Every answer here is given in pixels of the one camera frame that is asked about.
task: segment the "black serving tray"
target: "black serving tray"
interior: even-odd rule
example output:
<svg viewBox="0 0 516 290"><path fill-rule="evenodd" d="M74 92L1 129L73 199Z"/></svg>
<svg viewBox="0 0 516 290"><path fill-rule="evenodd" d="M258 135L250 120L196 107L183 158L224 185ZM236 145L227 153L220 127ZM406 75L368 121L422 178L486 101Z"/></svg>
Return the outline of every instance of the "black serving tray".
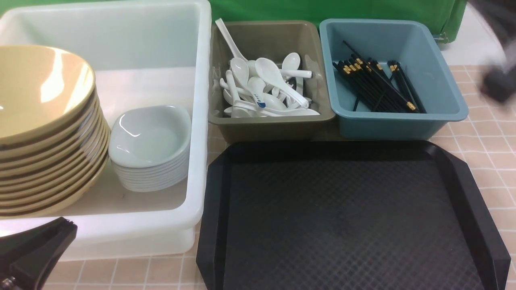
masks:
<svg viewBox="0 0 516 290"><path fill-rule="evenodd" d="M251 142L209 166L197 264L208 290L500 290L510 256L430 142Z"/></svg>

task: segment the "green backdrop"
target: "green backdrop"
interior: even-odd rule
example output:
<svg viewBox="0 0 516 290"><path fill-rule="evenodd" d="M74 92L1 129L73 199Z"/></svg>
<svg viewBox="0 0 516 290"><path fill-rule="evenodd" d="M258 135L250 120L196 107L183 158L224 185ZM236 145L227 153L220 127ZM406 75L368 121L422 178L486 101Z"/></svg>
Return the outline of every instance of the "green backdrop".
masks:
<svg viewBox="0 0 516 290"><path fill-rule="evenodd" d="M109 0L0 0L0 11L21 6ZM210 0L213 19L308 20L328 18L414 20L425 24L442 42L455 40L466 0Z"/></svg>

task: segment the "gray-brown container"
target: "gray-brown container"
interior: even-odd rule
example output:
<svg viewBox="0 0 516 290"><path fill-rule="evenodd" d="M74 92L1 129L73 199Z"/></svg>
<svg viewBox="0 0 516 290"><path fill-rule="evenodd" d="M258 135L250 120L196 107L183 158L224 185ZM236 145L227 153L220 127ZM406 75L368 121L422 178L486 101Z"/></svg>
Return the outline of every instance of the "gray-brown container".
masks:
<svg viewBox="0 0 516 290"><path fill-rule="evenodd" d="M311 98L311 109L320 116L228 118L223 115L229 106L219 85L233 58L219 29L212 27L211 70L209 79L209 116L217 125L226 142L260 140L311 139L324 123L335 117L330 107L324 70L323 52L317 28L307 21L245 21L226 23L228 31L247 59L268 58L281 63L285 56L297 52L303 70L313 71L313 78L305 80L305 97Z"/></svg>

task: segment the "stack of bowls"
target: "stack of bowls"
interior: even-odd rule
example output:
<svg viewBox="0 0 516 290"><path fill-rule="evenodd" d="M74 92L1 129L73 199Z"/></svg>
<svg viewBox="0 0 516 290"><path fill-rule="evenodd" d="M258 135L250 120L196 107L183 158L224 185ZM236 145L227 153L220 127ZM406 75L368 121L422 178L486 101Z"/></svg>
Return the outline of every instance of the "stack of bowls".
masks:
<svg viewBox="0 0 516 290"><path fill-rule="evenodd" d="M186 178L190 133L190 115L183 107L147 107L121 115L111 131L109 156L122 185L149 192Z"/></svg>
<svg viewBox="0 0 516 290"><path fill-rule="evenodd" d="M0 218L77 201L107 162L109 126L82 58L52 47L0 46Z"/></svg>

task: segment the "blue bin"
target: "blue bin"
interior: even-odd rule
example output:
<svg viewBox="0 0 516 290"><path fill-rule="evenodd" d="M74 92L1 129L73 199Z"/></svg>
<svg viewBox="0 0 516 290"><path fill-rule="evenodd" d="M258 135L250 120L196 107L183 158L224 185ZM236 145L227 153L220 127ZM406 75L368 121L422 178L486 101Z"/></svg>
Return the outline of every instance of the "blue bin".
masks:
<svg viewBox="0 0 516 290"><path fill-rule="evenodd" d="M348 139L427 140L447 122L464 120L468 107L430 31L421 23L399 20L327 19L320 25L322 55L333 111ZM371 112L356 96L332 61L350 58L346 40L364 58L397 60L418 92L427 114Z"/></svg>

